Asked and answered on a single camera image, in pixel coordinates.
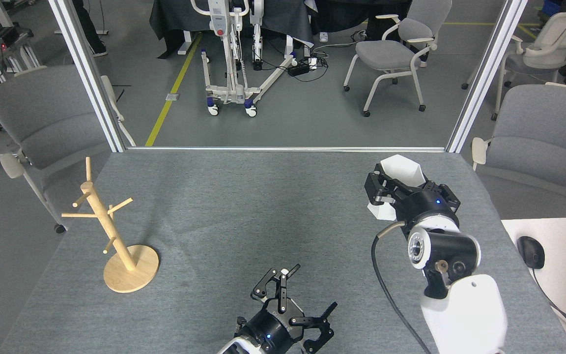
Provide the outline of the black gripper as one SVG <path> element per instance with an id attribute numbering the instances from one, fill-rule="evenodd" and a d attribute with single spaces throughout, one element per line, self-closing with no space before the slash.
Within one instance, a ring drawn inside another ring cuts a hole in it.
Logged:
<path id="1" fill-rule="evenodd" d="M 251 338 L 266 354 L 285 354 L 292 345 L 301 342 L 303 354 L 316 354 L 333 336 L 328 316 L 338 303 L 333 302 L 319 317 L 305 316 L 298 307 L 288 305 L 287 281 L 301 265 L 281 270 L 272 267 L 254 286 L 251 298 L 266 302 L 266 285 L 276 283 L 274 298 L 277 305 L 263 305 L 251 319 L 237 317 L 237 334 Z M 304 340 L 305 329 L 317 328 L 320 335 L 315 340 Z"/>
<path id="2" fill-rule="evenodd" d="M 384 203 L 394 204 L 396 220 L 405 223 L 402 232 L 408 235 L 411 229 L 426 217 L 440 215 L 447 217 L 457 230 L 459 220 L 455 212 L 461 201 L 446 184 L 427 181 L 424 190 L 411 187 L 397 178 L 388 175 L 380 164 L 376 164 L 373 172 L 365 181 L 365 191 L 372 205 Z"/>

